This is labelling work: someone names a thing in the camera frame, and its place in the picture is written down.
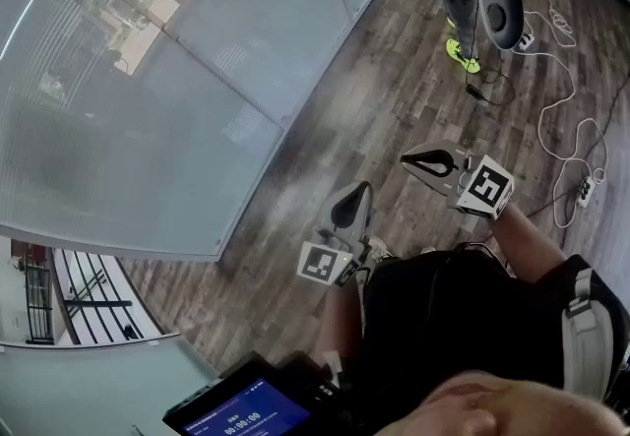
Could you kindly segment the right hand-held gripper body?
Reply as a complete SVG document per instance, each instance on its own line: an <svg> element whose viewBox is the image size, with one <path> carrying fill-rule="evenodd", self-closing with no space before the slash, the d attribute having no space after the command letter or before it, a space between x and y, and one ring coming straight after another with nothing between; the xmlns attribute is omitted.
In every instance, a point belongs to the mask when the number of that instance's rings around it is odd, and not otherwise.
<svg viewBox="0 0 630 436"><path fill-rule="evenodd" d="M447 196L447 207L464 214L498 219L514 191L514 177L488 155L470 150L459 169L457 192Z"/></svg>

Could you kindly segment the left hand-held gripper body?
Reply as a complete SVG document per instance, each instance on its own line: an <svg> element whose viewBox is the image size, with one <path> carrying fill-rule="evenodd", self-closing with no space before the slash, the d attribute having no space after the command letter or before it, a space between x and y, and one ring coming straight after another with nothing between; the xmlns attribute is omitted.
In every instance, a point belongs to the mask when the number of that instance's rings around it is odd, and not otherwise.
<svg viewBox="0 0 630 436"><path fill-rule="evenodd" d="M302 243L296 275L328 287L343 288L368 267L371 251L370 237L366 234L317 227L312 239Z"/></svg>

